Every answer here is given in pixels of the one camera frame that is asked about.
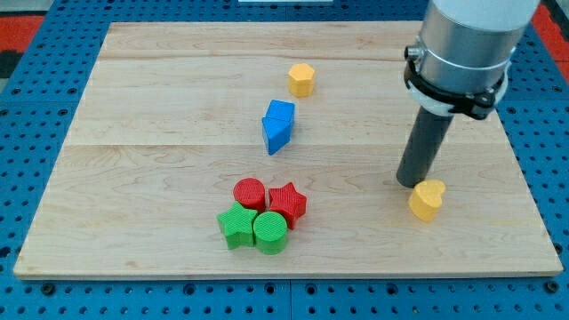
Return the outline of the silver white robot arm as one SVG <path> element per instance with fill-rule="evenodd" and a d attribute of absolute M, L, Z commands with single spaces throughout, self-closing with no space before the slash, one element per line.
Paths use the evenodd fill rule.
<path fill-rule="evenodd" d="M 538 0 L 430 0 L 405 48 L 405 85 L 428 112 L 482 120 L 507 91 L 510 60 Z"/>

